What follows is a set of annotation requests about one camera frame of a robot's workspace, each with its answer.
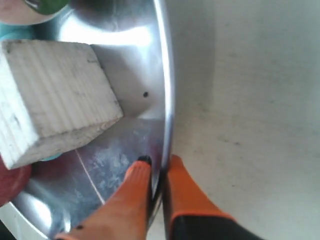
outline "wooden block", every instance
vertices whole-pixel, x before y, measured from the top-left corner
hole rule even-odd
[[[8,169],[82,147],[122,116],[89,45],[0,42],[0,153]]]

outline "red object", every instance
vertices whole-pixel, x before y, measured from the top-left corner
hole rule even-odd
[[[0,157],[0,207],[10,202],[26,186],[31,175],[31,165],[8,170]]]

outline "metal bowl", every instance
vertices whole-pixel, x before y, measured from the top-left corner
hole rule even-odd
[[[125,117],[103,135],[56,160],[33,165],[11,204],[29,226],[52,238],[85,219],[122,183],[139,157],[152,159],[153,218],[161,169],[170,156],[174,118],[171,39],[162,0],[72,0],[34,26],[41,40],[92,45]]]

